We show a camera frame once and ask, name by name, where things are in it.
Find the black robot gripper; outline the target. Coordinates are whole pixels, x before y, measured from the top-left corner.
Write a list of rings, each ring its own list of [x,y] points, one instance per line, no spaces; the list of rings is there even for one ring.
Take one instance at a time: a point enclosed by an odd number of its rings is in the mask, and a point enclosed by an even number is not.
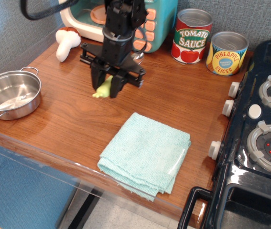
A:
[[[81,48],[83,50],[81,61],[90,65],[92,86],[95,90],[104,83],[106,74],[110,70],[109,66],[121,67],[127,57],[131,56],[131,42],[115,42],[108,38],[102,45],[84,42]],[[111,81],[110,98],[116,98],[127,82],[126,76],[114,75]]]

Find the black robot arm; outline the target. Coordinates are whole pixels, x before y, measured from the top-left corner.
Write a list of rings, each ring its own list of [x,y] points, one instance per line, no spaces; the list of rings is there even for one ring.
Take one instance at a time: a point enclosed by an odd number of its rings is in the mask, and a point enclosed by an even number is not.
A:
[[[142,0],[105,1],[106,21],[102,45],[81,44],[80,60],[91,68],[93,97],[116,98],[123,86],[141,87],[146,71],[133,58],[135,31],[146,21]]]

